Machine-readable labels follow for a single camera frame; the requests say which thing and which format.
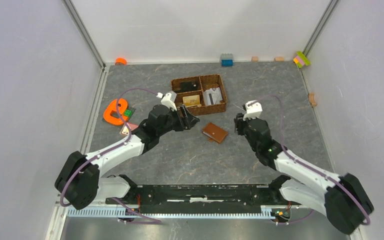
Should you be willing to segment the brown leather card holder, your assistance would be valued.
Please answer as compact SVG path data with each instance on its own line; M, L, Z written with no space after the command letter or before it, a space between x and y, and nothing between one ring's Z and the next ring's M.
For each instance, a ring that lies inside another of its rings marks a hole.
M227 137L228 132L221 127L209 122L202 130L202 133L208 137L210 142L221 144Z

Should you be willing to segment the dark grey card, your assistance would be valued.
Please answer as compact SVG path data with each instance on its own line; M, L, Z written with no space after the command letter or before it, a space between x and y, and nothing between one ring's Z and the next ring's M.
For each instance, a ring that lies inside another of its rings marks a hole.
M179 84L179 93L193 92L199 89L199 84L196 81L184 81Z

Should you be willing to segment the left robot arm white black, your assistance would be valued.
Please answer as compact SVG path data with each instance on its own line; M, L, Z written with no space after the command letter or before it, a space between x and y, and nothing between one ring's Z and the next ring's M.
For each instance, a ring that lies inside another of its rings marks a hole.
M67 200L77 210L113 197L131 204L137 198L137 190L121 176L103 175L124 161L150 151L164 134L189 130L199 121L184 106L171 110L162 104L155 105L131 136L95 152L72 152L54 187L60 192L61 200Z

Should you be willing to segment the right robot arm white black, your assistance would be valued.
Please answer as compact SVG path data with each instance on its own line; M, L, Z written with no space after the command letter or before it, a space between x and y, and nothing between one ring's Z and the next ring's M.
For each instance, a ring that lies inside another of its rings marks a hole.
M235 132L244 136L264 166L282 175L272 181L269 199L275 204L296 202L326 216L340 232L352 234L368 226L374 206L360 180L351 173L339 175L298 157L271 136L268 123L238 113Z

